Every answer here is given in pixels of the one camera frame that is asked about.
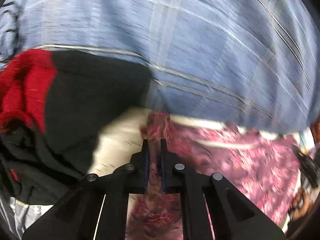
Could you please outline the person's right hand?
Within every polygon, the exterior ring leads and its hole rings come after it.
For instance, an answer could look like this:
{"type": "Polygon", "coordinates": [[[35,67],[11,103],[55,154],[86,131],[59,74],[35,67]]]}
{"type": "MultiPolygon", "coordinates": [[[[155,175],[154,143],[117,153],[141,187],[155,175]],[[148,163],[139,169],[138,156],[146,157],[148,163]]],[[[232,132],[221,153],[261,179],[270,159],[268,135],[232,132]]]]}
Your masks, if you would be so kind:
{"type": "Polygon", "coordinates": [[[290,220],[296,221],[305,217],[312,207],[313,200],[311,199],[311,194],[300,187],[290,204],[290,220]]]}

